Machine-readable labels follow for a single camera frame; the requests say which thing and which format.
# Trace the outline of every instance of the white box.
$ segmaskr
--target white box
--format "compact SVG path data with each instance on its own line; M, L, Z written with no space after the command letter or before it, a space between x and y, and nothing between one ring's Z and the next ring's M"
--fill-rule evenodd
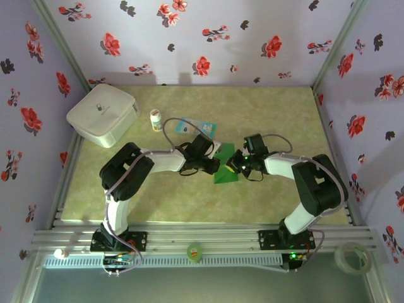
M79 135L102 147L112 147L139 117L133 96L107 84L99 84L67 114Z

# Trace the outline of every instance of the floral wallpaper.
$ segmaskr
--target floral wallpaper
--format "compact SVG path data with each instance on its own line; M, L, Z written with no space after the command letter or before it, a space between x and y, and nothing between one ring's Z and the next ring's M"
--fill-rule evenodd
M2 3L0 27L0 302L11 302L68 160L66 114L84 91L28 1Z
M402 1L370 1L316 88L353 205L380 239L392 302L404 272L403 18Z
M44 2L91 86L312 85L352 4Z

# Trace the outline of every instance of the blue packet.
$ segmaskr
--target blue packet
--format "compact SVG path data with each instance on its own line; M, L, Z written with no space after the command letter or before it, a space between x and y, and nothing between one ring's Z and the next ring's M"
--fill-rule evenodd
M181 119L184 119L186 121L189 121L190 123L194 124L197 126L202 132L207 135L209 138L213 138L215 135L215 131L217 128L217 124L215 123L210 123L210 122L205 122L205 121L198 121L186 117L182 117ZM175 128L176 133L182 133L182 134L199 134L199 131L194 129L191 125L188 123L185 123L184 121L179 121L177 127Z

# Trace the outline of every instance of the green object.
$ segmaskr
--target green object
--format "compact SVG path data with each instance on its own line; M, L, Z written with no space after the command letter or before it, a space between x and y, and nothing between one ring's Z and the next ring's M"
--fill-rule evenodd
M187 249L188 259L193 263L198 263L202 258L203 249L199 244L191 244Z
M235 148L233 143L222 143L222 150L215 155L220 160L219 170L215 172L214 183L227 183L239 180L239 176L226 168L227 160L234 154Z

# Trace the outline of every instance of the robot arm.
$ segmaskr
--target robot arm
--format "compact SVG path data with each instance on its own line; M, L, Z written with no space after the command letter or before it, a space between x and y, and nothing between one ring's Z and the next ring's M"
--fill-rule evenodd
M346 201L348 191L326 155L313 157L310 162L277 151L270 153L260 134L245 138L243 150L235 152L228 160L227 167L235 173L242 173L247 179L252 170L257 170L262 174L281 175L295 181L300 203L280 222L278 230L281 241L287 244L294 235L307 230L322 215L341 203L337 184L315 163L333 174L343 189L343 200Z
M172 152L148 151L134 143L124 145L100 171L102 187L106 193L127 172L127 167L140 157L123 181L105 197L108 207L100 228L105 246L115 251L122 249L121 243L113 235L125 240L128 232L129 200L138 192L148 174L163 171L181 174L191 169L214 174L220 161L213 156L220 151L220 147L219 142L210 141L201 134L192 143L183 143Z

